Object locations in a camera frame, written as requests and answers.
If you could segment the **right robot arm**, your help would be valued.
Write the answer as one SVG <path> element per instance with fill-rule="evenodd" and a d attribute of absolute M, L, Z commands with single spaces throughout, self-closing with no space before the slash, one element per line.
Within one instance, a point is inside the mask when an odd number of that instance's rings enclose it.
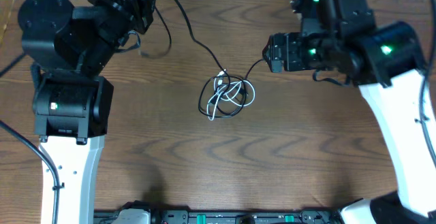
<path fill-rule="evenodd" d="M 433 60 L 406 22 L 378 27 L 367 0 L 294 0 L 297 33 L 271 35 L 263 59 L 274 73 L 337 70 L 373 111 L 397 189 L 338 209 L 332 223 L 435 222 Z"/>

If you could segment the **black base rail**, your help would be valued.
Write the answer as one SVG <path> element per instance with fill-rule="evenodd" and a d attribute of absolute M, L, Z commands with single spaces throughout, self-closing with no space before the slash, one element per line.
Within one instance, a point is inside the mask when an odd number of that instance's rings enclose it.
<path fill-rule="evenodd" d="M 192 210 L 188 206 L 127 202 L 118 210 L 96 210 L 94 223 L 237 224 L 237 223 L 342 223 L 328 208 L 302 210 Z"/>

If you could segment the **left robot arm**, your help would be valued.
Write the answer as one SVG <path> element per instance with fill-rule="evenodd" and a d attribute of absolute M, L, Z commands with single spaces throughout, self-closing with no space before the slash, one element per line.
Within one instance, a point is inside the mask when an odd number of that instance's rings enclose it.
<path fill-rule="evenodd" d="M 153 22 L 156 0 L 26 0 L 22 49 L 36 64 L 33 113 L 44 158 L 43 223 L 92 223 L 113 85 L 101 75 Z"/>

